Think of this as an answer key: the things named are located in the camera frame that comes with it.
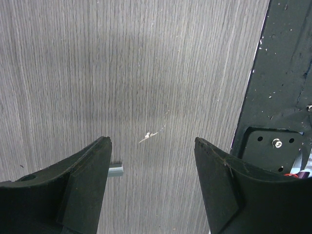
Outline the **silver staple strip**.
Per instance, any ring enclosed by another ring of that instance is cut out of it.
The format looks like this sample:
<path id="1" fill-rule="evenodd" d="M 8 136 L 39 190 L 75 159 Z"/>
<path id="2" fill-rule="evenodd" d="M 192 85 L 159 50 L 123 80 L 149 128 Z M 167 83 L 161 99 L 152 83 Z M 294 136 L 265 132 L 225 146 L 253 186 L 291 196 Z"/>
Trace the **silver staple strip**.
<path id="1" fill-rule="evenodd" d="M 124 169 L 122 163 L 110 164 L 108 170 L 108 177 L 119 177 L 123 176 Z"/>

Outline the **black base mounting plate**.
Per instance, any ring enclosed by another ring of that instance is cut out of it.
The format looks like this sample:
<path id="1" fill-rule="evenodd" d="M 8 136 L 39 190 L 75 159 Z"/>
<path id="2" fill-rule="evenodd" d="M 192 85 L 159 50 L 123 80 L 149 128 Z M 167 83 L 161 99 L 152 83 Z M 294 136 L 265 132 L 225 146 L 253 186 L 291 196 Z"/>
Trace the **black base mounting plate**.
<path id="1" fill-rule="evenodd" d="M 249 128 L 303 134 L 312 148 L 312 3 L 272 0 L 264 18 L 247 91 L 232 143 L 240 155 Z"/>

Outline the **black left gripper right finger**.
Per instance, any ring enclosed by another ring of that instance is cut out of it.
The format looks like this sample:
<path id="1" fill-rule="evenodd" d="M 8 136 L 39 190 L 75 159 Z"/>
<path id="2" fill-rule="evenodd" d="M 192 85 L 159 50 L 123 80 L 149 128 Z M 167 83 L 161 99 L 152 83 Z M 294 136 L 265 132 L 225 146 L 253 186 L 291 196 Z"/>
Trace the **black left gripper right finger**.
<path id="1" fill-rule="evenodd" d="M 199 137 L 195 161 L 211 233 L 311 233 L 310 178 L 263 170 Z"/>

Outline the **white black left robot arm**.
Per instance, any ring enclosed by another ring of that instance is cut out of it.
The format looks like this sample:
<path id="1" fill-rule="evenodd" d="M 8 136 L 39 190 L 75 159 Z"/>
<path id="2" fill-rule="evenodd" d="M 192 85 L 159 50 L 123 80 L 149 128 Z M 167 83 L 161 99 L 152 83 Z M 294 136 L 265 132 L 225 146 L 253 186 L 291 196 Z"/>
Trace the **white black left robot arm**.
<path id="1" fill-rule="evenodd" d="M 78 153 L 0 184 L 3 234 L 94 234 L 112 143 L 100 137 Z M 296 132 L 252 131 L 237 158 L 202 138 L 195 160 L 213 234 L 309 234 L 312 180 L 290 176 L 303 154 Z"/>

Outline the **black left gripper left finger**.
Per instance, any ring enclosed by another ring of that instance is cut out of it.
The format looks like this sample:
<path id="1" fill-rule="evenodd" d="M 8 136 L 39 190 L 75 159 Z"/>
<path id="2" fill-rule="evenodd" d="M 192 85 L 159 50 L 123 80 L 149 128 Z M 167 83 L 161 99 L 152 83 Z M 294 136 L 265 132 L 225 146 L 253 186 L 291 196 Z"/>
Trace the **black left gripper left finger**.
<path id="1" fill-rule="evenodd" d="M 109 137 L 45 169 L 0 184 L 3 234 L 95 234 L 112 154 Z"/>

